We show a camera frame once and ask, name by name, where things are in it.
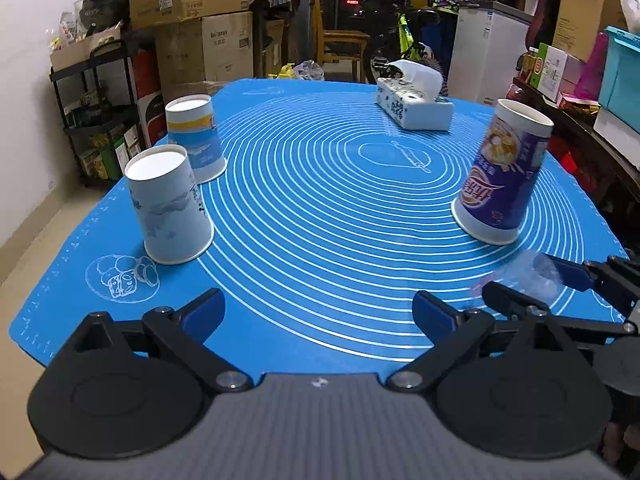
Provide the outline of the black green bicycle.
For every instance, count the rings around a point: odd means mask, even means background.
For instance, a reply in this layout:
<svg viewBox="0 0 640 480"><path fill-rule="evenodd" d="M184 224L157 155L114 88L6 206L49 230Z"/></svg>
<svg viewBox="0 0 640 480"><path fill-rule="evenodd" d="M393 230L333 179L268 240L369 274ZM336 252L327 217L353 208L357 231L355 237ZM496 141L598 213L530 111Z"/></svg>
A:
<svg viewBox="0 0 640 480"><path fill-rule="evenodd" d="M412 61L442 73L433 49L422 40L422 30L438 25L439 14L430 8L414 8L411 0L358 0L352 14L357 30L369 36L363 51L363 70L367 82L380 77L397 78L395 61Z"/></svg>

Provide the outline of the white blue paper cup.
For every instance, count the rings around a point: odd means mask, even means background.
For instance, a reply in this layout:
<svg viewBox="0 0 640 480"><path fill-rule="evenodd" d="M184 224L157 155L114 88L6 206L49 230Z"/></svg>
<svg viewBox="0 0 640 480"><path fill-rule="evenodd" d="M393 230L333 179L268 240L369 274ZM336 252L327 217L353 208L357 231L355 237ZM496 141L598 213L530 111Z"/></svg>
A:
<svg viewBox="0 0 640 480"><path fill-rule="evenodd" d="M125 168L129 193L148 256L174 266L198 258L214 239L186 149L178 144L149 148Z"/></svg>

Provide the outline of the green white carton box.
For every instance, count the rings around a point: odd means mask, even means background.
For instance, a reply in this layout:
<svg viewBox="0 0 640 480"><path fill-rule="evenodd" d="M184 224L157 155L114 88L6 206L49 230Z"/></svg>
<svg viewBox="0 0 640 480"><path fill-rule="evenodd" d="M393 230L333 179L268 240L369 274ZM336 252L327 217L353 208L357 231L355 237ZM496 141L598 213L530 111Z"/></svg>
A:
<svg viewBox="0 0 640 480"><path fill-rule="evenodd" d="M573 94L585 63L548 44L540 44L528 84L558 104L562 94Z"/></svg>

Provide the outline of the white tissue box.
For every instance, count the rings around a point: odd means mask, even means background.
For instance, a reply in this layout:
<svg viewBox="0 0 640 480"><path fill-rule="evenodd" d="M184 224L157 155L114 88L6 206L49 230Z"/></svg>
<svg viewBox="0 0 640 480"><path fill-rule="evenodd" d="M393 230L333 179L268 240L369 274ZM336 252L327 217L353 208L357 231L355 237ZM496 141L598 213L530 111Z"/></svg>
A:
<svg viewBox="0 0 640 480"><path fill-rule="evenodd" d="M376 104L405 130L448 131L454 117L454 103L440 95L442 74L430 66L398 60L388 67L400 77L380 77L376 83Z"/></svg>

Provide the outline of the tall brown cardboard box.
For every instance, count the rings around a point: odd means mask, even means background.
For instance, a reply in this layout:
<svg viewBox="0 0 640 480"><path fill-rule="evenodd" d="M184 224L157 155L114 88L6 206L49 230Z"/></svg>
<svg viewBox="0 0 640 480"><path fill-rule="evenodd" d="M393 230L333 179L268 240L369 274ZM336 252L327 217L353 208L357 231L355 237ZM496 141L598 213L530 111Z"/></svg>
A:
<svg viewBox="0 0 640 480"><path fill-rule="evenodd" d="M608 26L626 28L620 0L561 0L552 46L587 62Z"/></svg>

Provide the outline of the black metal shelf rack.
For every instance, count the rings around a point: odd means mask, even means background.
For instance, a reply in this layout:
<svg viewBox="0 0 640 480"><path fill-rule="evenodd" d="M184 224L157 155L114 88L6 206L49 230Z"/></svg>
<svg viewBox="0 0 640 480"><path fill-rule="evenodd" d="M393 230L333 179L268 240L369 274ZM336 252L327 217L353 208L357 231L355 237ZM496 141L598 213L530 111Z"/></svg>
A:
<svg viewBox="0 0 640 480"><path fill-rule="evenodd" d="M117 30L56 46L50 81L79 180L111 188L167 133L155 41Z"/></svg>

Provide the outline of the dark wooden side table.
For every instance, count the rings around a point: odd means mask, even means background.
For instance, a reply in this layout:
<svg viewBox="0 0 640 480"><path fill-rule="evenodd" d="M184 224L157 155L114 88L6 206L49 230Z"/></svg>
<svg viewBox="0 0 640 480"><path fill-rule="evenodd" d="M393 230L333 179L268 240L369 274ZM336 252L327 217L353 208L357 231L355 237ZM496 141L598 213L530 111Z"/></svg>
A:
<svg viewBox="0 0 640 480"><path fill-rule="evenodd" d="M639 249L639 170L590 125L515 78L521 101L554 122L551 154L572 174L623 246Z"/></svg>

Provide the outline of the teal plastic storage bin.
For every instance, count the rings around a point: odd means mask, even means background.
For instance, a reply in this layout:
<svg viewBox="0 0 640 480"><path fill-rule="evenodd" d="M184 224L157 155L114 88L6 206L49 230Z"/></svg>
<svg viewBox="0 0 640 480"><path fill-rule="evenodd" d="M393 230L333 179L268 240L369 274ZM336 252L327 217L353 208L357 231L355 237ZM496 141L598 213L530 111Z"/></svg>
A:
<svg viewBox="0 0 640 480"><path fill-rule="evenodd" d="M639 36L613 26L608 26L604 33L608 37L608 50L599 103L639 132Z"/></svg>

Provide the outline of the blue silicone baking mat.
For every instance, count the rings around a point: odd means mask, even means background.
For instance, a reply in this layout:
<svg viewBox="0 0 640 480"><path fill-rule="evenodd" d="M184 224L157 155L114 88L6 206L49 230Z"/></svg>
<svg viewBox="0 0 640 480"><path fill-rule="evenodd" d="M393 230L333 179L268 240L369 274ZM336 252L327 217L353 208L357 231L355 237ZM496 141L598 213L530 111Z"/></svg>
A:
<svg viewBox="0 0 640 480"><path fill-rule="evenodd" d="M390 374L430 343L411 300L476 307L473 287L520 252L602 261L622 244L576 180L542 166L518 239L474 240L452 218L492 117L459 101L450 129L401 130L365 84L245 79L213 99L228 167L201 194L215 237L181 266L144 252L125 182L73 230L10 325L41 364L90 312L135 320L206 289L226 315L209 348L248 374Z"/></svg>

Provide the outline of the tall purple paper cup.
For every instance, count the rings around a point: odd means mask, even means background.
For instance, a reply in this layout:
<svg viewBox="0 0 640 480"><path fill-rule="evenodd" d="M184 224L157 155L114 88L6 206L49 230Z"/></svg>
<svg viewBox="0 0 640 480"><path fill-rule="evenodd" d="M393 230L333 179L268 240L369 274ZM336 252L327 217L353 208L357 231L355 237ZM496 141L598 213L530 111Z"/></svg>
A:
<svg viewBox="0 0 640 480"><path fill-rule="evenodd" d="M518 238L533 195L553 122L521 102L500 99L462 187L451 204L454 220L491 245Z"/></svg>

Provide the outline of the white chest freezer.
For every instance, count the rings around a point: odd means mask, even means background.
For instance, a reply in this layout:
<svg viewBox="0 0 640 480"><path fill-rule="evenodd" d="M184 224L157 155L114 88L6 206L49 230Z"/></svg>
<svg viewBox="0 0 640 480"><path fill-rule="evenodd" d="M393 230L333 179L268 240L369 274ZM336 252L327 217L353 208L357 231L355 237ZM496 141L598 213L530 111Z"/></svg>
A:
<svg viewBox="0 0 640 480"><path fill-rule="evenodd" d="M452 98L494 106L506 96L526 51L533 17L512 6L460 6L447 77Z"/></svg>

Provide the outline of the lower cardboard box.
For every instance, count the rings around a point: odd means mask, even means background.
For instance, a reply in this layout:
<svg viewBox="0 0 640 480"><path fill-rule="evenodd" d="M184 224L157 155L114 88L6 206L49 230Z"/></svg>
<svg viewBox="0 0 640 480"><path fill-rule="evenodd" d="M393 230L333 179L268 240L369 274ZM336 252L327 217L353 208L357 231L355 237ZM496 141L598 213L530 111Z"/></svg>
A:
<svg viewBox="0 0 640 480"><path fill-rule="evenodd" d="M220 14L155 29L160 86L170 102L191 94L212 96L254 76L253 14Z"/></svg>

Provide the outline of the blue yellow paper cup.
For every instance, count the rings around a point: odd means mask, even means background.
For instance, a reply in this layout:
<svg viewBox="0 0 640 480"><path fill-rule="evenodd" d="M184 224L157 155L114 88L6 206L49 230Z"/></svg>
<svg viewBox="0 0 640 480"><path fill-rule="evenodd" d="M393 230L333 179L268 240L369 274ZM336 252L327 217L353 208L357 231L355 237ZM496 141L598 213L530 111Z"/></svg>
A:
<svg viewBox="0 0 640 480"><path fill-rule="evenodd" d="M191 94L165 105L169 142L186 149L198 184L213 181L227 169L216 127L212 98Z"/></svg>

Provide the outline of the yellow wooden chair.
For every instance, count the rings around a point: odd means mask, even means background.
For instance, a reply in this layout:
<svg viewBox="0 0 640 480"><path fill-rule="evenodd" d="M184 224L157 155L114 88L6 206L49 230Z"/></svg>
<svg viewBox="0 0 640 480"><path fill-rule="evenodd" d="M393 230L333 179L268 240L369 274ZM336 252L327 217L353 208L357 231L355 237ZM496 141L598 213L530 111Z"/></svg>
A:
<svg viewBox="0 0 640 480"><path fill-rule="evenodd" d="M327 29L324 27L321 1L309 0L311 7L311 31L316 40L316 63L349 61L352 63L352 78L364 84L364 50L370 36L359 30Z"/></svg>

